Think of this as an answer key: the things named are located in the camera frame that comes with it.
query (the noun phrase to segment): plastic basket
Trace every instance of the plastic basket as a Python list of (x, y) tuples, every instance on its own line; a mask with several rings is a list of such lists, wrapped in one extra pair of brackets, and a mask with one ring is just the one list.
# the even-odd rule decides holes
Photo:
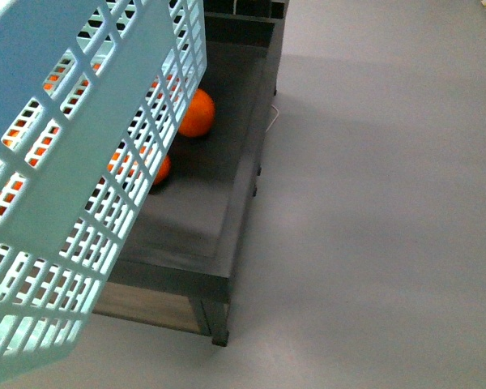
[(201, 0), (0, 8), (0, 382), (75, 346), (207, 65)]

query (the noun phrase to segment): basket mesh wall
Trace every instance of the basket mesh wall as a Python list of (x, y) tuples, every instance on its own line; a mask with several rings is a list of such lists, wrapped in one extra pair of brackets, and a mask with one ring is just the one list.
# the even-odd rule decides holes
[(0, 100), (0, 381), (74, 347), (207, 65), (201, 0), (45, 3), (78, 27)]

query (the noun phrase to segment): concrete floor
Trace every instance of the concrete floor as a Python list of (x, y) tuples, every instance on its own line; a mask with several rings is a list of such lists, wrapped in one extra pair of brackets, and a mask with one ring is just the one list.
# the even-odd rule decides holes
[(227, 348), (92, 317), (0, 388), (486, 389), (486, 13), (292, 0)]

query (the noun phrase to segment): orange fruit inside basket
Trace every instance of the orange fruit inside basket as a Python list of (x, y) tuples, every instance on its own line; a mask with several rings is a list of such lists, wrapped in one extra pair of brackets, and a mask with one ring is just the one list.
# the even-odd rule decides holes
[(162, 165), (160, 166), (159, 172), (156, 174), (155, 180), (153, 181), (153, 185), (160, 184), (165, 178), (169, 175), (171, 171), (171, 158), (169, 156), (165, 156), (164, 160), (162, 161)]
[(212, 127), (215, 116), (214, 101), (202, 89), (197, 89), (178, 133), (188, 138), (206, 135)]

